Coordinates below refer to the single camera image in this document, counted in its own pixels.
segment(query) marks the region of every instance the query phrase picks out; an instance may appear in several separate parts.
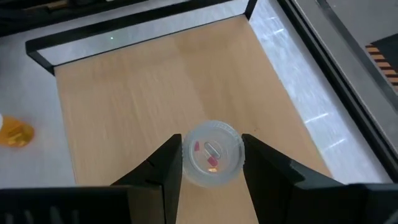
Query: plastic cup lid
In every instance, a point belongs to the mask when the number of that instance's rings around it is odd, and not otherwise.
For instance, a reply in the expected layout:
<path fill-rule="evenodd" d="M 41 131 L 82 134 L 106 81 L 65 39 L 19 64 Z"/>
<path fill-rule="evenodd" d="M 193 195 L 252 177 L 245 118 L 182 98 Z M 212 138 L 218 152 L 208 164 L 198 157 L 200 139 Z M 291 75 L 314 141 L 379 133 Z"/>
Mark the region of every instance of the plastic cup lid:
<path fill-rule="evenodd" d="M 207 121 L 189 132 L 182 144 L 185 177 L 202 187 L 229 182 L 244 163 L 239 133 L 221 121 Z"/>

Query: wooden surface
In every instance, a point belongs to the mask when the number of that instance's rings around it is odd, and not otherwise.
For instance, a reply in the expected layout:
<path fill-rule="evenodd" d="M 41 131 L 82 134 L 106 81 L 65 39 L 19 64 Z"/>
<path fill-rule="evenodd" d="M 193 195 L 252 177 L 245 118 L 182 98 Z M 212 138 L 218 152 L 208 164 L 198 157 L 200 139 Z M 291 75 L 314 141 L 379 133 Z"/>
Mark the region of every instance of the wooden surface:
<path fill-rule="evenodd" d="M 76 181 L 108 185 L 174 133 L 209 119 L 330 175 L 243 16 L 56 68 Z M 182 181 L 178 223 L 257 223 L 243 174 Z"/>

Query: metal frame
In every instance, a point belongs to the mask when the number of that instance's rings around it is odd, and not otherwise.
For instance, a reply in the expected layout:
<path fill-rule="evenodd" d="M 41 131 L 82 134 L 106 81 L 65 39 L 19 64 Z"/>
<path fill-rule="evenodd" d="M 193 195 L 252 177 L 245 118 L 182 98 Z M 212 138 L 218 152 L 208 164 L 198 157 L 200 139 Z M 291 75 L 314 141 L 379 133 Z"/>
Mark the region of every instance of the metal frame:
<path fill-rule="evenodd" d="M 294 4 L 294 0 L 277 1 L 392 181 L 398 182 L 398 155 L 372 119 L 370 112 L 366 109 L 358 94 L 344 78 L 333 57 L 328 54 L 326 48 L 317 38 L 315 31 L 312 30 L 305 17 Z"/>
<path fill-rule="evenodd" d="M 61 63 L 59 65 L 52 65 L 46 58 L 44 58 L 40 54 L 40 52 L 39 52 L 40 50 L 47 49 L 49 47 L 54 47 L 54 46 L 57 46 L 60 44 L 66 44 L 66 43 L 84 39 L 87 37 L 92 37 L 94 35 L 104 34 L 107 32 L 111 32 L 113 30 L 122 29 L 125 27 L 141 24 L 144 22 L 149 22 L 149 21 L 153 21 L 156 19 L 161 19 L 161 18 L 165 18 L 168 16 L 173 16 L 176 14 L 181 14 L 183 12 L 189 12 L 189 11 L 201 9 L 201 8 L 208 7 L 208 6 L 214 6 L 214 5 L 221 4 L 224 2 L 229 2 L 229 1 L 233 1 L 233 0 L 190 0 L 187 2 L 181 2 L 181 3 L 169 5 L 169 6 L 164 6 L 164 7 L 152 9 L 149 11 L 139 12 L 139 13 L 131 14 L 128 16 L 123 16 L 123 17 L 119 17 L 116 19 L 111 19 L 108 21 L 99 22 L 96 24 L 83 26 L 83 27 L 79 27 L 76 29 L 66 30 L 66 31 L 59 32 L 56 34 L 47 35 L 44 37 L 39 37 L 39 38 L 36 38 L 33 40 L 28 40 L 25 43 L 26 54 L 31 59 L 33 59 L 35 62 L 37 62 L 39 65 L 41 65 L 44 69 L 46 69 L 48 72 L 50 72 L 52 75 L 55 76 L 54 67 L 62 65 L 64 63 Z M 256 3 L 257 3 L 257 0 L 249 0 L 248 1 L 246 10 L 243 13 L 248 20 L 250 19 L 251 15 L 253 13 Z"/>

